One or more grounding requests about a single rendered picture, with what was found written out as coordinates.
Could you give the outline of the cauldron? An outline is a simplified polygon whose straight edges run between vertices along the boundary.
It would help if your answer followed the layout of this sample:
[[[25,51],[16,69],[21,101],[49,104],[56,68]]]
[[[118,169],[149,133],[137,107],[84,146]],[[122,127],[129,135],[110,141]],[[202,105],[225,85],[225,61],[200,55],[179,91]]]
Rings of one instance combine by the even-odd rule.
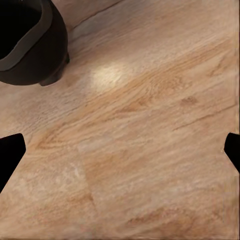
[[[69,63],[68,32],[52,0],[0,0],[0,82],[15,86],[57,82]]]

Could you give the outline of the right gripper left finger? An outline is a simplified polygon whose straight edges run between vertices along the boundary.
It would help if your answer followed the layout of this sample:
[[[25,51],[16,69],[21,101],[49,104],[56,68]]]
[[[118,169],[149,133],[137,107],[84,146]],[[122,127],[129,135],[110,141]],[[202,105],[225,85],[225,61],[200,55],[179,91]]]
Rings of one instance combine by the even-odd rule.
[[[21,133],[0,138],[0,193],[26,152]]]

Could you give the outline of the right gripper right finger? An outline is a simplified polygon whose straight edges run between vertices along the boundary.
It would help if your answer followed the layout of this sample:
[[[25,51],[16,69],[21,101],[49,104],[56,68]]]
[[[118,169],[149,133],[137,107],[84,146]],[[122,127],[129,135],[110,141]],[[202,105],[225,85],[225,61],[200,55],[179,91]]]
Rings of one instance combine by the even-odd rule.
[[[240,173],[240,135],[235,133],[229,133],[227,135],[224,151],[232,161],[233,165]]]

